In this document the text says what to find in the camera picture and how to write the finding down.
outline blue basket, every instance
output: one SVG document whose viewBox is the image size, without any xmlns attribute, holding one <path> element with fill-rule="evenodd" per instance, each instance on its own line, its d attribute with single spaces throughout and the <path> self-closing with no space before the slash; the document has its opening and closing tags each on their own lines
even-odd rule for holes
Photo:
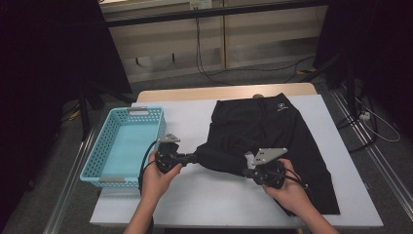
<svg viewBox="0 0 413 234">
<path fill-rule="evenodd" d="M 97 187 L 138 186 L 143 156 L 149 145 L 164 134 L 165 127 L 162 107 L 112 109 L 80 179 Z"/>
</svg>

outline basket handle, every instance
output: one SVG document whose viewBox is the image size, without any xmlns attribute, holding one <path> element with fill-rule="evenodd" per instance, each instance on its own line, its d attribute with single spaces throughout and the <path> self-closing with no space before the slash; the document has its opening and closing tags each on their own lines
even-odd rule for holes
<svg viewBox="0 0 413 234">
<path fill-rule="evenodd" d="M 136 107 L 127 107 L 127 111 L 130 115 L 148 115 L 149 110 L 147 106 L 136 106 Z"/>
<path fill-rule="evenodd" d="M 99 182 L 105 183 L 105 182 L 122 182 L 125 183 L 125 178 L 124 177 L 100 177 Z"/>
</svg>

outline forearm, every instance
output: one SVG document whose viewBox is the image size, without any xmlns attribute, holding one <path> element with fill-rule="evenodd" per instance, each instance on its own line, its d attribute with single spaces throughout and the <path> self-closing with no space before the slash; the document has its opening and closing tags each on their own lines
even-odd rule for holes
<svg viewBox="0 0 413 234">
<path fill-rule="evenodd" d="M 125 234 L 146 234 L 155 212 L 158 200 L 140 200 Z"/>
<path fill-rule="evenodd" d="M 297 215 L 306 223 L 312 233 L 339 233 L 313 206 L 301 211 Z"/>
</svg>

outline person's left hand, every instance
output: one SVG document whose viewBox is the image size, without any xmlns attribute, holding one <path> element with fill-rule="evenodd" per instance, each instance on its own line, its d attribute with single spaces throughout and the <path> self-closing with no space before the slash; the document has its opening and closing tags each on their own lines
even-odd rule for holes
<svg viewBox="0 0 413 234">
<path fill-rule="evenodd" d="M 158 202 L 162 195 L 167 192 L 170 182 L 180 173 L 182 165 L 176 165 L 167 174 L 163 174 L 158 170 L 155 161 L 154 150 L 148 159 L 148 164 L 145 173 L 143 174 L 142 199 L 150 199 Z"/>
</svg>

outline black clothing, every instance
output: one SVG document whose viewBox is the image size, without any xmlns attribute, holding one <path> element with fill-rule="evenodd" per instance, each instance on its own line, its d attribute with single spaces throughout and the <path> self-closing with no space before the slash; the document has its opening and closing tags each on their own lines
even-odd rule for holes
<svg viewBox="0 0 413 234">
<path fill-rule="evenodd" d="M 219 100 L 207 142 L 197 148 L 199 163 L 211 170 L 243 176 L 245 154 L 259 148 L 287 148 L 282 155 L 309 185 L 314 206 L 323 215 L 340 213 L 330 172 L 300 112 L 284 94 Z"/>
</svg>

